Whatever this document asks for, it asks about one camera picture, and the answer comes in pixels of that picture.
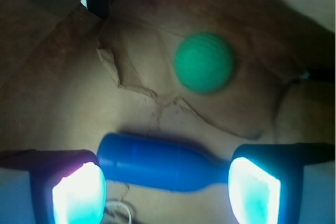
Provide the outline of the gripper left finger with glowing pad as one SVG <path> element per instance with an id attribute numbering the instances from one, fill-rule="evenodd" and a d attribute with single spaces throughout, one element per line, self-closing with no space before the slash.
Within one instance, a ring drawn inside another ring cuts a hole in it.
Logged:
<path id="1" fill-rule="evenodd" d="M 1 223 L 100 223 L 106 194 L 92 151 L 1 152 Z"/>

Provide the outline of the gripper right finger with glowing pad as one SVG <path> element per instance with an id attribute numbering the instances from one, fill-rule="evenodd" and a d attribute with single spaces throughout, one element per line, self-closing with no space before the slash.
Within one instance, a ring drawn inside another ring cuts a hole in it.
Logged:
<path id="1" fill-rule="evenodd" d="M 228 194 L 238 223 L 335 223 L 335 146 L 241 145 Z"/>

